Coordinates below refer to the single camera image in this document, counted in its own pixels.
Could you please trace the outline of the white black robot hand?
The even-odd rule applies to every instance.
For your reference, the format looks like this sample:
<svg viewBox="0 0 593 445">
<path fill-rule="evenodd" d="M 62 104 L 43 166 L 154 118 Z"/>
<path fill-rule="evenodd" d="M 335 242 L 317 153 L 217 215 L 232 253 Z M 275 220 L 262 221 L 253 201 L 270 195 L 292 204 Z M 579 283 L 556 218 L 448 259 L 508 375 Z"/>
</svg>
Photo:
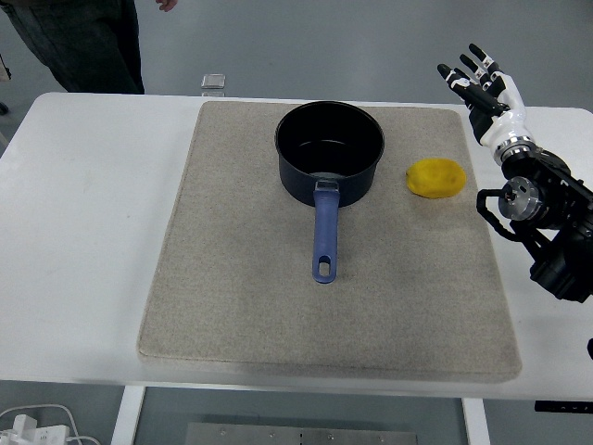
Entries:
<svg viewBox="0 0 593 445">
<path fill-rule="evenodd" d="M 495 149 L 512 138 L 530 138 L 526 109 L 513 78 L 476 44 L 470 44 L 469 51 L 470 56 L 460 55 L 467 70 L 441 63 L 437 71 L 469 110 L 476 141 Z"/>
</svg>

